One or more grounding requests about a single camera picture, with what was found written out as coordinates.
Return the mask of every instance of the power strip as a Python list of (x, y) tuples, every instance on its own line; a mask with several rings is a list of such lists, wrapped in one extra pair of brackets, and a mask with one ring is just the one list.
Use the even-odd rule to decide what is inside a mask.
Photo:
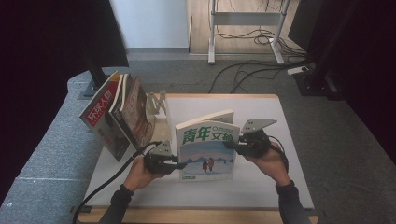
[(295, 74), (299, 74), (299, 73), (303, 73), (303, 72), (307, 72), (309, 71), (309, 69), (305, 66), (301, 66), (301, 67), (296, 67), (296, 68), (292, 68), (288, 70), (288, 75), (295, 75)]

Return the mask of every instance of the white wall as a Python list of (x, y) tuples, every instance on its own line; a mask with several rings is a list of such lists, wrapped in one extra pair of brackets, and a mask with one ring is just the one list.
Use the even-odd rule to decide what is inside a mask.
[(125, 48), (188, 48), (186, 0), (110, 0)]

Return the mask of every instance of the magazine cover photo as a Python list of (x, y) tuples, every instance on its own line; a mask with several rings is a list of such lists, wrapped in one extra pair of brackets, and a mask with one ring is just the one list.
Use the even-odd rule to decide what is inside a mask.
[(206, 141), (180, 147), (181, 162), (187, 166), (182, 172), (182, 181), (232, 179), (235, 151), (224, 146), (222, 141)]

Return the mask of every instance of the magazine cover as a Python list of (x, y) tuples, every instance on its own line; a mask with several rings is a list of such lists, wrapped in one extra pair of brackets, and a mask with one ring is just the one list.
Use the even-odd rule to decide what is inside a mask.
[(129, 146), (128, 139), (108, 113), (108, 109), (114, 101), (119, 81), (120, 73), (113, 73), (79, 115), (117, 161), (121, 160)]
[(131, 129), (138, 148), (148, 144), (154, 134), (155, 122), (148, 121), (146, 102), (147, 95), (141, 85), (140, 77), (136, 77), (120, 112)]
[(180, 171), (181, 181), (232, 179), (235, 150), (223, 142), (238, 142), (236, 125), (204, 120), (176, 130), (177, 153), (187, 166)]

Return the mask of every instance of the black cable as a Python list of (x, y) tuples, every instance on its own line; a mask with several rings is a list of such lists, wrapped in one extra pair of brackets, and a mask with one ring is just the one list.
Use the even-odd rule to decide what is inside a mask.
[(285, 148), (283, 148), (282, 143), (279, 141), (279, 139), (277, 139), (277, 138), (275, 138), (275, 137), (273, 137), (271, 135), (267, 135), (267, 136), (270, 137), (270, 138), (274, 138), (280, 144), (280, 147), (281, 147), (283, 153), (286, 155)]
[(82, 201), (82, 203), (79, 205), (78, 209), (76, 210), (74, 216), (73, 216), (73, 223), (76, 224), (77, 223), (77, 218), (78, 218), (78, 214), (81, 211), (81, 208), (95, 195), (97, 194), (99, 191), (101, 191), (102, 189), (104, 189), (107, 185), (109, 185), (111, 182), (113, 182), (117, 177), (119, 177), (122, 172), (125, 171), (125, 169), (129, 166), (129, 164), (131, 164), (131, 162), (134, 160), (134, 158), (136, 158), (138, 155), (142, 154), (146, 148), (148, 148), (151, 145), (156, 145), (158, 146), (161, 142), (150, 142), (147, 145), (141, 147), (139, 150), (136, 151), (136, 153), (134, 153), (134, 155), (132, 155), (131, 158), (128, 159), (127, 162), (125, 162), (122, 167), (113, 175), (111, 176), (111, 178), (109, 178), (107, 180), (107, 182), (105, 182), (103, 185), (99, 186), (96, 190), (94, 190), (90, 195), (88, 195), (88, 197), (86, 199), (84, 199), (84, 201)]

